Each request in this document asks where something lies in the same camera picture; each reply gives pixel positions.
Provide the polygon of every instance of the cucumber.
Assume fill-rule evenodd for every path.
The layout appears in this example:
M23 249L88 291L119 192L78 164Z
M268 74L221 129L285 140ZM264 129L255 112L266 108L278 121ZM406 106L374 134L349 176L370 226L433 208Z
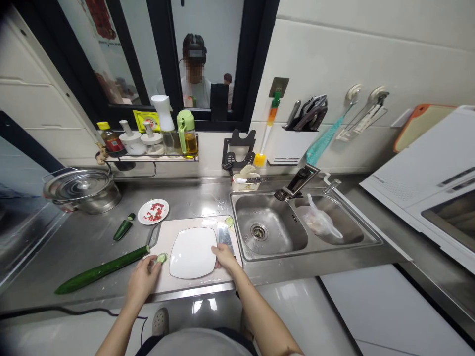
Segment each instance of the cucumber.
M161 264L164 264L168 259L168 254L166 252L160 254L157 256L156 261L160 262Z
M125 233L129 231L132 225L133 224L128 220L122 221L122 223L120 224L119 228L117 229L114 235L114 240L119 241L122 237L124 237Z
M106 264L94 267L87 270L77 276L67 280L61 284L58 289L54 291L55 294L66 294L77 291L78 289L85 287L98 279L111 274L112 272L121 269L131 263L139 260L145 255L150 253L150 247L148 245L140 247L135 251L132 251L126 255L123 255L115 260L107 262Z
M226 218L226 220L224 220L224 222L226 223L226 225L228 227L231 227L234 224L234 219L233 218Z

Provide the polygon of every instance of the hand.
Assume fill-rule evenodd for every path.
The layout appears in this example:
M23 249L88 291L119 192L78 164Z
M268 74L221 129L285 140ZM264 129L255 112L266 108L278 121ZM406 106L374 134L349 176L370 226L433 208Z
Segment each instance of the hand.
M155 287L158 275L162 269L162 264L160 262L153 265L156 259L157 256L148 256L147 258L140 260L137 267L135 267L129 279L126 305L138 308L139 310L144 305L147 297Z
M221 266L223 266L229 273L231 273L233 268L239 266L228 245L218 244L218 247L211 246L211 251L217 257L215 268L221 268Z

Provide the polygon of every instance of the plastic bag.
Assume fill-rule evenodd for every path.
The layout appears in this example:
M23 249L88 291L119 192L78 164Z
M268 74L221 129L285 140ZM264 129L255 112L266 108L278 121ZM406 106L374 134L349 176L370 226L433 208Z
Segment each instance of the plastic bag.
M309 207L301 206L299 210L303 212L302 218L307 223L308 227L316 235L332 234L337 238L343 238L343 235L333 226L332 219L322 210L319 210L313 202L312 196L307 195Z

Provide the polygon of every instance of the knife holder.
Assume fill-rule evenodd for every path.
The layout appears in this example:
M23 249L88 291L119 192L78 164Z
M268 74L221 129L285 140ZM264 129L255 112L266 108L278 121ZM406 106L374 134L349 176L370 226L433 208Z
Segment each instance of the knife holder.
M286 131L274 125L265 150L269 165L296 166L318 135L314 131Z

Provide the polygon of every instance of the sink drain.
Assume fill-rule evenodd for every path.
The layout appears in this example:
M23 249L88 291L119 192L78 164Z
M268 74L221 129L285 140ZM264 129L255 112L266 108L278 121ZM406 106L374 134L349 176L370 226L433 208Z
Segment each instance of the sink drain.
M265 241L269 235L265 226L261 224L251 226L251 234L257 241Z

